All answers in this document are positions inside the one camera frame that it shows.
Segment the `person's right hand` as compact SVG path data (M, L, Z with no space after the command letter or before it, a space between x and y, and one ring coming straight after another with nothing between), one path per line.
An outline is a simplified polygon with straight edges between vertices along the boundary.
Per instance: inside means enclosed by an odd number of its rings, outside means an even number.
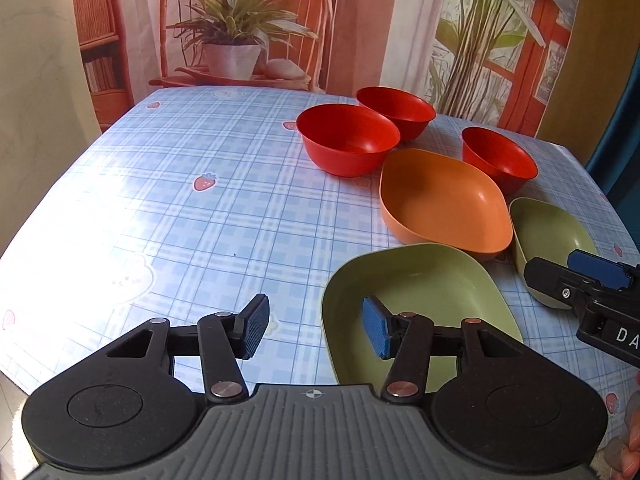
M613 439L605 448L605 461L613 479L633 479L639 472L639 411L630 415L628 437Z

